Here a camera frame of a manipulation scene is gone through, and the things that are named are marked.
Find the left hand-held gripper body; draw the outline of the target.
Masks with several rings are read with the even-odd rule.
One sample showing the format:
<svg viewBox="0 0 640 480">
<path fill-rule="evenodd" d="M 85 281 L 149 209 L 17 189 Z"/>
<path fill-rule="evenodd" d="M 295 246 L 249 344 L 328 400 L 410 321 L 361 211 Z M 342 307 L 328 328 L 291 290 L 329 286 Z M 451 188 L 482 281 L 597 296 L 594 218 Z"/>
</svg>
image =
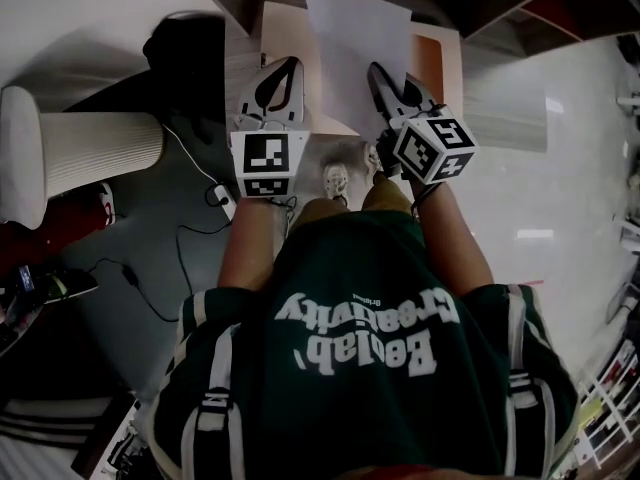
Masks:
<svg viewBox="0 0 640 480">
<path fill-rule="evenodd" d="M 242 196 L 284 199 L 294 192 L 300 162 L 310 138 L 304 123 L 304 67 L 302 64 L 302 108 L 296 113 L 264 112 L 257 105 L 254 92 L 262 81 L 261 70 L 240 93 L 234 118 L 236 129 L 230 133 L 231 153 Z M 271 104 L 280 103 L 285 83 L 285 80 L 280 82 Z"/>
</svg>

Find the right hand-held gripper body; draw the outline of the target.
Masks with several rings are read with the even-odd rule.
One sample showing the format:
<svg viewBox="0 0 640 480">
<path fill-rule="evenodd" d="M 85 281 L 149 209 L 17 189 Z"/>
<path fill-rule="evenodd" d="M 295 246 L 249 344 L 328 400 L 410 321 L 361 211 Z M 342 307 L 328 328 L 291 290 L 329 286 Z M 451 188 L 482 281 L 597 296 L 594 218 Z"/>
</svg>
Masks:
<svg viewBox="0 0 640 480">
<path fill-rule="evenodd" d="M 420 82 L 410 74 L 406 81 Z M 403 88 L 394 84 L 400 116 L 381 115 L 386 127 L 377 141 L 385 172 L 390 176 L 411 175 L 423 184 L 441 183 L 460 176 L 478 152 L 478 143 L 466 123 L 456 118 L 447 105 L 437 102 L 422 82 L 420 107 L 405 106 L 405 84 Z"/>
</svg>

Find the white A4 paper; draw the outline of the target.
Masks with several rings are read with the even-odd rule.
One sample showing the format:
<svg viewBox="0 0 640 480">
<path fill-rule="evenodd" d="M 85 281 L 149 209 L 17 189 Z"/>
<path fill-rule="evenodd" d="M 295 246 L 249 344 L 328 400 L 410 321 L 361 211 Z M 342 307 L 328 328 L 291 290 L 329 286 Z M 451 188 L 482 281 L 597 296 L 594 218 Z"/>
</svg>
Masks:
<svg viewBox="0 0 640 480">
<path fill-rule="evenodd" d="M 411 61 L 411 11 L 384 0 L 306 0 L 321 63 L 322 112 L 361 138 L 386 128 L 368 83 L 380 64 L 402 88 Z"/>
</svg>

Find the person's left forearm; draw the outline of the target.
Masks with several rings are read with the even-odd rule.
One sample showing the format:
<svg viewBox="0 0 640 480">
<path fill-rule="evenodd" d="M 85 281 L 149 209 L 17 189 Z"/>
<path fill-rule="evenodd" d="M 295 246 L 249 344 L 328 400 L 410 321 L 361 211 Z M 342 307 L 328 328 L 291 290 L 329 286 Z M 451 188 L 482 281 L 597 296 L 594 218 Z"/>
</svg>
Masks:
<svg viewBox="0 0 640 480">
<path fill-rule="evenodd" d="M 260 291 L 272 275 L 277 207 L 266 199 L 243 198 L 237 203 L 218 288 Z"/>
</svg>

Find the person's right forearm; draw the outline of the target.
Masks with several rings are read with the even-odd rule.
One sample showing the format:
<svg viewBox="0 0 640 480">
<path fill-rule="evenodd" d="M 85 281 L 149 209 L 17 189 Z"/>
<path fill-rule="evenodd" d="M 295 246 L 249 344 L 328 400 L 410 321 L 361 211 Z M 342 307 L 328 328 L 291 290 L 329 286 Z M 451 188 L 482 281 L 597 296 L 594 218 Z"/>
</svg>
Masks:
<svg viewBox="0 0 640 480">
<path fill-rule="evenodd" d="M 417 206 L 425 248 L 435 275 L 457 297 L 494 283 L 489 264 L 447 184 Z"/>
</svg>

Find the white power strip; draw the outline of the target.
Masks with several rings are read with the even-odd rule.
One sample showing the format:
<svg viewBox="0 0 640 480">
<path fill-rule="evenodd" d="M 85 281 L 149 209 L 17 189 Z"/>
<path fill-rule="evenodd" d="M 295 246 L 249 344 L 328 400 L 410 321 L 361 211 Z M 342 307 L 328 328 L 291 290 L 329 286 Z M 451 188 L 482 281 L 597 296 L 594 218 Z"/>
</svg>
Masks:
<svg viewBox="0 0 640 480">
<path fill-rule="evenodd" d="M 236 202 L 229 189 L 221 183 L 208 187 L 204 194 L 205 203 L 212 208 L 222 209 L 229 221 L 233 220 Z"/>
</svg>

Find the khaki shorts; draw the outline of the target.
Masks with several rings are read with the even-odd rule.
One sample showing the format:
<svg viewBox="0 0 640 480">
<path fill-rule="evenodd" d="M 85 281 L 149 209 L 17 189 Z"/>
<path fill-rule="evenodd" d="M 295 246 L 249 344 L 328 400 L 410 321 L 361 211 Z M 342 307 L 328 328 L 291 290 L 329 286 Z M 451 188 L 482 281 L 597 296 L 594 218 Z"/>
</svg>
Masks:
<svg viewBox="0 0 640 480">
<path fill-rule="evenodd" d="M 411 215 L 410 200 L 398 185 L 382 174 L 374 176 L 374 182 L 362 204 L 362 211 L 397 211 Z M 349 213 L 346 203 L 341 199 L 316 198 L 304 205 L 290 231 L 321 219 Z"/>
</svg>

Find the person's left white shoe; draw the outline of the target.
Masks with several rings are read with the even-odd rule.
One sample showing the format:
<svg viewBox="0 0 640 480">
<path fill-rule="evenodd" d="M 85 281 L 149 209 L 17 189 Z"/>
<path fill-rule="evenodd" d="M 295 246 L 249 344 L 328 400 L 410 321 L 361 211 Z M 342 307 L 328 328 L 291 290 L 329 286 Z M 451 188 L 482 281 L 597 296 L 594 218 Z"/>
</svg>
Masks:
<svg viewBox="0 0 640 480">
<path fill-rule="evenodd" d="M 326 197 L 339 201 L 344 206 L 348 205 L 348 170 L 342 163 L 328 164 L 323 173 L 324 189 Z"/>
</svg>

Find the black bag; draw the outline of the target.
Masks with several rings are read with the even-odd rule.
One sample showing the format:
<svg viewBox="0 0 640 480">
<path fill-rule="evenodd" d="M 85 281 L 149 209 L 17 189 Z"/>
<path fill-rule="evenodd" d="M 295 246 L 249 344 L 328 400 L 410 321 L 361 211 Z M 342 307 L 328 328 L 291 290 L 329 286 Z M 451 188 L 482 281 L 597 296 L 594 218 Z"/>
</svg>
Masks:
<svg viewBox="0 0 640 480">
<path fill-rule="evenodd" d="M 143 47 L 164 106 L 187 119 L 206 145 L 213 142 L 213 129 L 226 123 L 225 36 L 220 15 L 174 14 L 157 25 Z"/>
</svg>

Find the red cylinder with white label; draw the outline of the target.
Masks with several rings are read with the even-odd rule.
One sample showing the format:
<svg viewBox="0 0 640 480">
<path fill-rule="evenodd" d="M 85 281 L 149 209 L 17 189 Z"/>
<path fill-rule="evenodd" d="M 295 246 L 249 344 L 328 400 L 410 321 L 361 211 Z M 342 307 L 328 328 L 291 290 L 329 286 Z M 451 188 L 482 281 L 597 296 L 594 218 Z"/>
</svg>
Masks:
<svg viewBox="0 0 640 480">
<path fill-rule="evenodd" d="M 114 196 L 107 182 L 79 188 L 47 204 L 34 230 L 14 222 L 0 224 L 0 251 L 11 246 L 58 251 L 115 223 Z"/>
</svg>

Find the black device with green accent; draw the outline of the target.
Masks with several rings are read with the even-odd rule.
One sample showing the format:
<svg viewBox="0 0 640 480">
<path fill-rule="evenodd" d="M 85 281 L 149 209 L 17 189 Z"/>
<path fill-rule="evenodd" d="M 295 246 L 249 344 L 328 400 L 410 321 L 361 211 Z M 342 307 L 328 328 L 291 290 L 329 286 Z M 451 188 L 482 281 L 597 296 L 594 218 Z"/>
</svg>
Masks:
<svg viewBox="0 0 640 480">
<path fill-rule="evenodd" d="M 0 321 L 16 322 L 45 305 L 95 290 L 95 278 L 79 269 L 21 266 L 0 280 Z"/>
</svg>

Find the dark green printed t-shirt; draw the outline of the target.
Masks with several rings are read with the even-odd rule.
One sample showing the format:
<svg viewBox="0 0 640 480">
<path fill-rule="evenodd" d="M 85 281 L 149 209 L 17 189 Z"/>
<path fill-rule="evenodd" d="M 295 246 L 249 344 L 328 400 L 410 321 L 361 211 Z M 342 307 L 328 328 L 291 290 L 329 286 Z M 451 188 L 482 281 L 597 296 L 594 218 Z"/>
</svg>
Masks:
<svg viewBox="0 0 640 480">
<path fill-rule="evenodd" d="M 411 217 L 350 212 L 293 231 L 262 290 L 184 301 L 148 442 L 171 480 L 544 478 L 578 409 L 529 286 L 457 297 Z"/>
</svg>

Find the white shelf with colourful items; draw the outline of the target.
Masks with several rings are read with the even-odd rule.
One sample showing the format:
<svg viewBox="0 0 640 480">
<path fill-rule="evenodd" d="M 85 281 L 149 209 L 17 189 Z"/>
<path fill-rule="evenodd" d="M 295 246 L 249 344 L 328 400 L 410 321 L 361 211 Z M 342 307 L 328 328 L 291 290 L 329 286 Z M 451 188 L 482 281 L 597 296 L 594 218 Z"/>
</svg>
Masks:
<svg viewBox="0 0 640 480">
<path fill-rule="evenodd" d="M 578 466 L 600 470 L 640 438 L 640 286 L 622 286 L 593 344 L 579 376 L 573 453 Z"/>
</svg>

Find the white cluttered side table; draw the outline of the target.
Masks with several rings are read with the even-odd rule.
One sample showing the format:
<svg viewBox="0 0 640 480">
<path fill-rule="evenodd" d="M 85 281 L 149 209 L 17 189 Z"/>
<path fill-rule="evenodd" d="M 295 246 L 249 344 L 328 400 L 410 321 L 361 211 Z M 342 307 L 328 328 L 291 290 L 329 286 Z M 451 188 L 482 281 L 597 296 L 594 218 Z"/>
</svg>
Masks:
<svg viewBox="0 0 640 480">
<path fill-rule="evenodd" d="M 140 407 L 132 393 L 114 396 L 78 450 L 71 470 L 83 480 L 115 480 L 116 469 L 109 460 L 131 444 L 128 435 L 136 433 L 131 423 Z"/>
</svg>

